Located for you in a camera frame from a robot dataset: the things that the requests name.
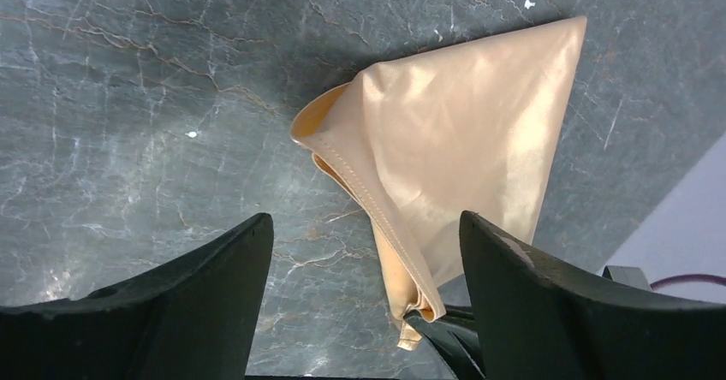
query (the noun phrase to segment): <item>white spot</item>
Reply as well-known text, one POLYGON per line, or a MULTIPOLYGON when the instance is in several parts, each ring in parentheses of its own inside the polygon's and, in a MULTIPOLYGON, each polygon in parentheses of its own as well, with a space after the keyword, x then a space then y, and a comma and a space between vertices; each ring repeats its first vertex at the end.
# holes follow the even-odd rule
POLYGON ((532 1, 530 1, 530 0, 525 0, 524 1, 524 9, 530 9, 531 7, 533 7, 535 5, 537 5, 537 4, 534 3, 534 2, 532 2, 532 1))

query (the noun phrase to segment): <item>stitched seam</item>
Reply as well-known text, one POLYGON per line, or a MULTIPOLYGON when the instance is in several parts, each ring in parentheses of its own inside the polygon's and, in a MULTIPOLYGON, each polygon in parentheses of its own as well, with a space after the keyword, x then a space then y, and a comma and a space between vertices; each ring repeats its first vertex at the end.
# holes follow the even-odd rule
MULTIPOLYGON (((326 149, 328 149, 328 151, 330 151, 330 153, 333 154, 333 156, 336 157, 336 159, 338 160, 338 162, 340 162, 344 166, 344 169, 345 169, 346 174, 351 175, 351 176, 353 176, 353 178, 355 178, 355 181, 357 182, 358 186, 363 191, 364 197, 367 198, 367 200, 370 202, 369 205, 372 205, 373 206, 373 208, 378 213, 378 216, 381 218, 381 220, 383 220, 383 222, 387 226, 387 228, 385 228, 385 229, 384 228, 381 228, 380 227, 380 222, 378 221, 378 219, 375 216, 375 214, 373 214, 373 216, 371 216, 371 220, 376 223, 376 225, 378 226, 379 229, 383 230, 384 234, 386 234, 386 237, 389 240, 394 241, 398 245, 398 247, 395 247, 394 246, 393 249, 396 252, 399 252, 398 250, 396 250, 396 249, 399 249, 402 252, 403 256, 406 258, 406 260, 410 263, 410 269, 409 269, 409 267, 407 267, 406 263, 403 263, 403 267, 406 268, 406 270, 408 271, 408 273, 413 272, 415 274, 415 276, 419 278, 419 280, 421 281, 421 284, 424 286, 424 289, 427 289, 427 291, 429 291, 429 292, 433 292, 433 290, 431 290, 431 287, 429 287, 425 283, 424 278, 421 276, 421 274, 419 272, 419 269, 414 265, 414 262, 411 260, 410 256, 408 256, 408 253, 406 252, 406 249, 403 247, 403 245, 401 244, 401 241, 398 239, 398 236, 393 231, 393 227, 390 225, 390 223, 388 221, 388 218, 386 218, 386 216, 380 210, 380 208, 378 207, 378 205, 376 205, 376 202, 373 199, 373 197, 371 196, 371 194, 368 192, 368 189, 366 189, 366 187, 363 186, 363 183, 360 181, 360 179, 358 178, 358 176, 350 168, 350 166, 348 165, 348 162, 346 162, 345 160, 343 160, 343 158, 340 156, 340 154, 338 154, 338 152, 335 149, 333 149, 332 147, 330 147, 330 145, 328 145, 328 143, 325 142, 325 140, 322 140, 321 139, 320 142, 323 144, 323 146, 325 146, 326 149)), ((348 181, 348 179, 346 178, 346 176, 343 175, 340 172, 340 170, 336 170, 336 172, 339 174, 339 176, 341 176, 341 178, 343 178, 343 180, 345 180, 345 182, 348 184, 349 187, 351 187, 351 189, 354 189, 354 186, 351 186, 351 183, 348 181)), ((360 205, 362 205, 364 209, 367 209, 367 207, 366 207, 367 204, 366 203, 360 202, 360 205)), ((429 306, 431 306, 431 308, 433 308, 433 305, 432 305, 433 302, 431 302, 430 299, 427 299, 427 296, 425 294, 424 294, 424 297, 428 301, 429 306)))

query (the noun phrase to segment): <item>marble tabletop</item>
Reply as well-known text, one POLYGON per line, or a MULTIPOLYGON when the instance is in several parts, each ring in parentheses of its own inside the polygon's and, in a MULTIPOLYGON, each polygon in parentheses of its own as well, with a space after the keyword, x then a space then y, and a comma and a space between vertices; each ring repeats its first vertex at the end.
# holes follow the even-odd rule
POLYGON ((726 130, 721 2, 0 0, 0 304, 80 298, 266 211, 249 374, 450 377, 396 349, 370 224, 289 140, 297 111, 376 61, 587 15, 534 244, 596 270, 726 130))

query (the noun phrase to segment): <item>purple cable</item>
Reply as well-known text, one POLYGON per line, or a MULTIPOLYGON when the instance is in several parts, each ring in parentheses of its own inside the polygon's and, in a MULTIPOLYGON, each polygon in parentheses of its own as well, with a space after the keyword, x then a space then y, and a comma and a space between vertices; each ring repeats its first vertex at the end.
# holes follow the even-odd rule
POLYGON ((671 276, 651 283, 651 289, 653 291, 658 291, 659 289, 665 288, 666 286, 679 283, 713 283, 721 286, 726 286, 726 277, 705 274, 671 276))

